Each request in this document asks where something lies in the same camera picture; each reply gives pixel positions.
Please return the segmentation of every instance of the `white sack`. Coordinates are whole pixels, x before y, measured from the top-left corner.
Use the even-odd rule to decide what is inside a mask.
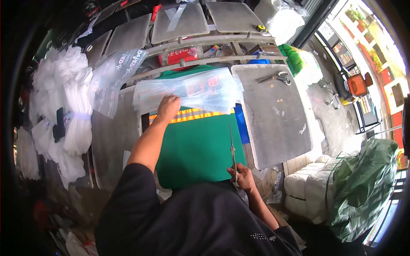
[[[31,135],[20,127],[17,130],[17,136],[16,168],[26,179],[40,179],[38,156]]]

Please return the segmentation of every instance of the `green plastic bag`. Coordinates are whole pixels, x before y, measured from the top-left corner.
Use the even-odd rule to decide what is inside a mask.
[[[376,222],[394,188],[398,149],[392,140],[365,140],[333,173],[327,224],[340,241],[354,241]]]

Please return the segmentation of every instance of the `clear plastic sheet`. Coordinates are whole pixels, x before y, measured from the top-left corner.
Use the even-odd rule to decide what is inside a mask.
[[[133,105],[141,114],[156,111],[165,95],[181,97],[181,106],[229,114],[241,100],[243,88],[228,68],[215,69],[177,79],[143,80],[136,84]]]
[[[117,111],[121,86],[142,64],[147,52],[144,50],[119,51],[107,58],[93,71],[89,98],[93,108],[113,119]]]

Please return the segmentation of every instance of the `white fabric bundle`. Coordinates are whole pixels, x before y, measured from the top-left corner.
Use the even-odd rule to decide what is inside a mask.
[[[64,188],[68,190],[68,184],[75,182],[77,178],[85,176],[84,162],[81,156],[71,156],[63,150],[64,138],[59,142],[50,143],[49,154],[51,159],[58,164],[58,169]]]
[[[43,155],[46,160],[52,159],[48,153],[50,143],[54,143],[51,123],[47,120],[41,120],[31,129],[31,133],[38,154]]]
[[[81,70],[75,79],[64,83],[67,103],[72,111],[70,123],[66,129],[64,150],[71,155],[80,155],[88,151],[91,145],[91,114],[93,108],[87,97],[88,86],[92,78],[91,68]]]
[[[33,75],[35,91],[30,119],[35,119],[36,114],[45,117],[32,129],[35,148],[46,160],[58,164],[65,189],[70,182],[85,175],[81,154],[87,152],[91,144],[92,107],[87,91],[92,71],[87,66],[80,47],[69,47],[60,53],[50,49]],[[66,137],[55,143],[52,127],[57,124],[56,111],[61,107],[72,116]]]
[[[16,167],[26,179],[40,179],[39,164],[34,142],[29,132],[20,127],[17,130]]]

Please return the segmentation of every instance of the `red wall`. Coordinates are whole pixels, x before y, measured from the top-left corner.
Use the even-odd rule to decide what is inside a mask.
[[[397,112],[392,115],[393,127],[401,125],[402,123],[402,112]],[[399,145],[399,149],[404,148],[403,146],[403,131],[402,129],[394,130],[394,141]]]
[[[380,75],[381,75],[382,81],[385,85],[393,81],[392,77],[390,76],[388,68],[383,69],[383,71],[380,73]]]

